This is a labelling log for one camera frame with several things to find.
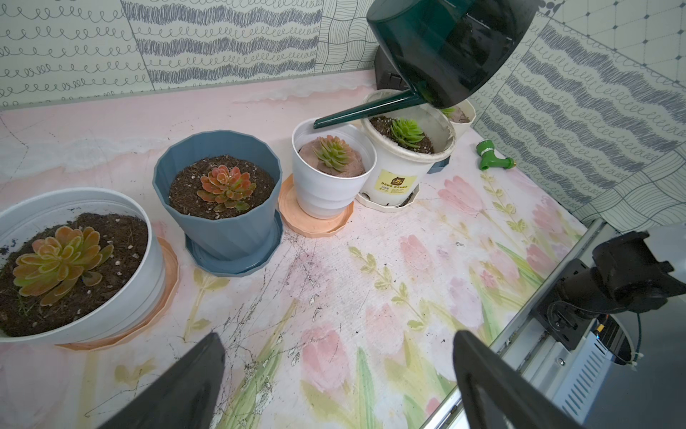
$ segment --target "green hose connector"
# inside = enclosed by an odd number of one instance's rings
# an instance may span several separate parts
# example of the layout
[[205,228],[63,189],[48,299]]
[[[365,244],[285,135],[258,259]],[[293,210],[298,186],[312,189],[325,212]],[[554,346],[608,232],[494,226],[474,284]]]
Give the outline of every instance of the green hose connector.
[[517,165],[512,158],[498,158],[495,156],[495,146],[491,140],[483,140],[476,145],[476,153],[481,157],[479,168],[488,170],[491,167],[512,168]]

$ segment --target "label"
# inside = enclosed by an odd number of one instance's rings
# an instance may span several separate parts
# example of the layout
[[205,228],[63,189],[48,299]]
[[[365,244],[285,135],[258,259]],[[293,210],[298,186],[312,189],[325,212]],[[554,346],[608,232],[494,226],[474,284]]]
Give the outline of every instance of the label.
[[374,189],[391,195],[407,194],[412,189],[415,180],[417,180],[417,176],[403,177],[381,169]]

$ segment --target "succulent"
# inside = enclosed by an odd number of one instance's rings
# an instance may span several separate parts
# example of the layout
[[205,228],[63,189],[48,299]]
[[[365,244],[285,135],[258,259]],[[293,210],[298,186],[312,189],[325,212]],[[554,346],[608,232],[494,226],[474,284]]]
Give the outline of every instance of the succulent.
[[225,165],[214,167],[206,175],[200,177],[202,189],[197,192],[198,196],[207,202],[218,202],[214,211],[236,209],[245,211],[250,205],[243,198],[252,195],[257,185],[250,182],[250,173],[241,174],[238,167],[231,170]]
[[86,286],[95,286],[102,274],[91,271],[112,255],[112,244],[100,250],[100,233],[92,227],[83,231],[60,227],[54,237],[32,243],[35,253],[24,253],[16,259],[12,271],[14,285],[22,297],[42,295],[41,305],[51,305],[70,291],[79,277]]
[[417,122],[411,119],[393,119],[391,131],[398,144],[406,148],[419,148],[419,145],[415,143],[419,143],[425,137]]
[[440,112],[441,112],[443,115],[445,115],[445,117],[447,117],[448,119],[450,119],[450,116],[451,116],[453,113],[455,113],[456,111],[458,111],[458,110],[457,110],[456,108],[454,108],[454,107],[448,107],[448,108],[442,108],[442,109],[440,109]]
[[322,148],[315,150],[317,158],[327,167],[333,168],[337,172],[345,170],[345,166],[348,165],[351,160],[350,155],[353,151],[345,140],[327,135],[326,139],[324,137],[319,137],[319,142],[321,143]]

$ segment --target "patterned wall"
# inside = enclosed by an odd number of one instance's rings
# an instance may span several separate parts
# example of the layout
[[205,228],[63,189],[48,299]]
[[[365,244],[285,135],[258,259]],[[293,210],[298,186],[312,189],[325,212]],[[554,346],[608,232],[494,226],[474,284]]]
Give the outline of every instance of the patterned wall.
[[373,66],[372,0],[0,3],[0,106]]
[[546,3],[472,96],[474,128],[583,222],[686,220],[685,6]]

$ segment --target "dark green watering can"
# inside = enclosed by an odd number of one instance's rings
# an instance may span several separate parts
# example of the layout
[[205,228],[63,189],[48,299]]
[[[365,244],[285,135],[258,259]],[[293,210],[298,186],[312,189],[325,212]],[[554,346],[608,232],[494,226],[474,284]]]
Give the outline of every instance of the dark green watering can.
[[454,106],[505,63],[537,8],[538,0],[376,0],[367,21],[410,89],[317,119],[314,128],[424,103]]

